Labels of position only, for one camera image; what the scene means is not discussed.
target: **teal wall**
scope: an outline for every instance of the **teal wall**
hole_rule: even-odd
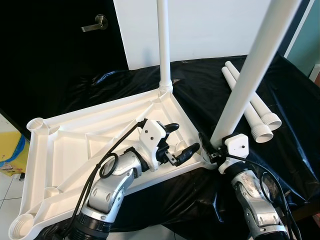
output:
[[[307,77],[320,64],[320,0],[315,0],[287,59]]]

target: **white wall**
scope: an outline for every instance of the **white wall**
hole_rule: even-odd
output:
[[[130,70],[160,64],[157,0],[113,0]],[[270,0],[168,0],[170,61],[245,55]]]

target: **white plastic base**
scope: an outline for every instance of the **white plastic base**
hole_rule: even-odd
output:
[[[32,240],[46,226],[70,218],[85,181],[108,149],[136,122],[144,118],[167,125],[178,123],[167,143],[171,153],[200,142],[198,131],[174,96],[159,89],[55,116],[35,118],[19,216],[9,228],[12,240]],[[115,150],[122,154],[139,141],[136,129]],[[213,169],[201,157],[200,149],[179,167],[162,164],[136,179],[131,194],[196,168]]]

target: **white tube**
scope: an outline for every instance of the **white tube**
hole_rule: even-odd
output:
[[[301,0],[273,0],[266,12],[258,34],[246,57],[234,87],[210,142],[218,148],[222,138],[232,134],[241,116],[265,75]]]
[[[229,69],[224,66],[221,71],[231,90],[234,89],[237,82]],[[273,138],[274,134],[270,128],[262,122],[261,118],[250,103],[244,110],[244,116],[250,125],[251,134],[257,143],[265,143]]]
[[[160,55],[160,92],[171,92],[168,0],[156,0]]]
[[[236,67],[230,62],[226,61],[225,66],[229,69],[230,73],[234,77],[234,79],[237,81],[239,78],[239,71],[236,69]],[[255,111],[260,116],[262,122],[267,125],[271,131],[274,131],[278,128],[280,128],[282,122],[277,114],[270,111],[268,106],[265,104],[264,101],[259,97],[257,93],[253,94],[253,97],[250,101],[252,106],[254,107]]]

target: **black door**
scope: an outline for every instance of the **black door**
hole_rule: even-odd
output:
[[[0,108],[23,129],[59,114],[70,79],[128,69],[113,0],[9,1],[2,12]],[[99,14],[108,28],[83,32]]]

